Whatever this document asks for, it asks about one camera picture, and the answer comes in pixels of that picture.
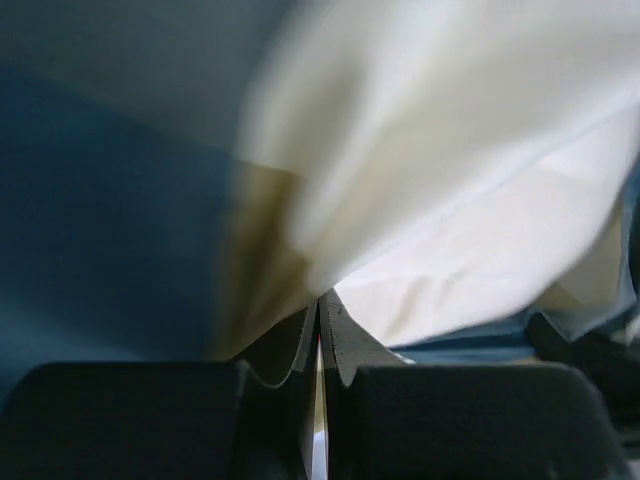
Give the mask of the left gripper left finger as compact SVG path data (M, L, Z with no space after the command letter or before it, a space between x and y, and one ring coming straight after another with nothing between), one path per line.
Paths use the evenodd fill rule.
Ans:
M1 416L5 479L306 479L317 308L226 362L50 363Z

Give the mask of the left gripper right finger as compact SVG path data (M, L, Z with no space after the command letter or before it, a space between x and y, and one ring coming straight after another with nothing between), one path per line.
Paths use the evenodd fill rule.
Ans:
M318 302L332 479L626 479L595 386L556 363L403 362Z

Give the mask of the blue tan white checked pillowcase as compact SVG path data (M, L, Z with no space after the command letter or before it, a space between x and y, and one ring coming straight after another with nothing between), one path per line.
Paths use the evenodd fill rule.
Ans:
M1 362L227 358L237 142L299 1L1 5Z

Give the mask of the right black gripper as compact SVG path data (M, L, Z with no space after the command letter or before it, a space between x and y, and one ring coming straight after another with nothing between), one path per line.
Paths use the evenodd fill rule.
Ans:
M626 450L639 448L639 355L596 333L565 340L541 314L527 325L538 359L580 370L598 388Z

